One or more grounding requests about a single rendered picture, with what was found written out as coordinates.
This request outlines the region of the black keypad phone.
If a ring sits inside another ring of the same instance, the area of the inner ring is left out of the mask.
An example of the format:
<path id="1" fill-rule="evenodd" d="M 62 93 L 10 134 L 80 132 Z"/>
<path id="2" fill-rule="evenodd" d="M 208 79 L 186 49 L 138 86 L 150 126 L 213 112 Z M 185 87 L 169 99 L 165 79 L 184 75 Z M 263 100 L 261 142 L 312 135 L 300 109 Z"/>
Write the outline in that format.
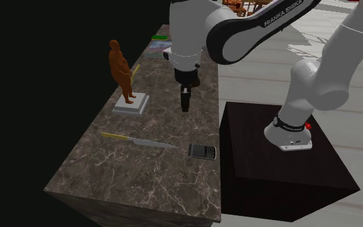
<path id="1" fill-rule="evenodd" d="M 188 156 L 198 159 L 216 160 L 216 147 L 203 144 L 190 144 Z"/>

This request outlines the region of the brown human figure grey base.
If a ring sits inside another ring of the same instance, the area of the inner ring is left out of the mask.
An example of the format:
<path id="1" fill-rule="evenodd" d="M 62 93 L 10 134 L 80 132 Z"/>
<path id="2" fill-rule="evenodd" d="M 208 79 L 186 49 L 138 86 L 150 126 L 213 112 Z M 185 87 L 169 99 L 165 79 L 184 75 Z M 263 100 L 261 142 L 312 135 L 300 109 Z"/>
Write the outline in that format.
<path id="1" fill-rule="evenodd" d="M 111 50 L 108 58 L 111 75 L 121 87 L 121 96 L 112 112 L 121 115 L 141 116 L 150 96 L 146 93 L 133 93 L 134 73 L 130 70 L 128 62 L 121 52 L 119 43 L 116 40 L 111 40 L 109 45 Z"/>

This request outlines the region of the yellow pencil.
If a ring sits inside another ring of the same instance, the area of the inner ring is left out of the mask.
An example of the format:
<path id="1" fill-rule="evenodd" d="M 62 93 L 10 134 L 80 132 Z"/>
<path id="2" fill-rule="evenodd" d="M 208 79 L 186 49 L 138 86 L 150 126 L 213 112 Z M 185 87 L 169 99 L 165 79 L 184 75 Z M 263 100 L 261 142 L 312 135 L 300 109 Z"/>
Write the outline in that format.
<path id="1" fill-rule="evenodd" d="M 134 76 L 135 76 L 135 75 L 136 75 L 136 73 L 138 72 L 139 68 L 140 68 L 140 64 L 138 64 L 138 65 L 137 65 L 137 67 L 135 68 L 135 70 L 134 70 L 134 71 L 133 71 L 133 73 L 132 73 L 131 82 L 130 82 L 130 84 L 131 84 L 131 85 L 133 84 Z"/>

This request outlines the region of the orange wooden furniture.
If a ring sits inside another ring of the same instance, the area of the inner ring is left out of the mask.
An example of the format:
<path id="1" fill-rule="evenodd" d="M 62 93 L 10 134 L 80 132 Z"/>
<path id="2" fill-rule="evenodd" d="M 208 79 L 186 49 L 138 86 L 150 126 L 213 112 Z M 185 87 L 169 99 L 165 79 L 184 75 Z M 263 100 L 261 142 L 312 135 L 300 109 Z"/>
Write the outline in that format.
<path id="1" fill-rule="evenodd" d="M 239 17 L 248 17 L 268 3 L 268 0 L 222 0 Z"/>

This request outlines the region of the dark robot stand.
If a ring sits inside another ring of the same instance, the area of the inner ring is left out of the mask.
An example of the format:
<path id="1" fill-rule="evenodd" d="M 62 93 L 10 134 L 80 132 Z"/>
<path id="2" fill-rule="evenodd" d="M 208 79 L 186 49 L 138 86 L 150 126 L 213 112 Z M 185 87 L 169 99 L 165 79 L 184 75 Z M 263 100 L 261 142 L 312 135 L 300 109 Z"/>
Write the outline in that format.
<path id="1" fill-rule="evenodd" d="M 282 151 L 264 136 L 279 105 L 225 105 L 220 126 L 221 212 L 294 222 L 360 190 L 314 117 L 313 147 Z"/>

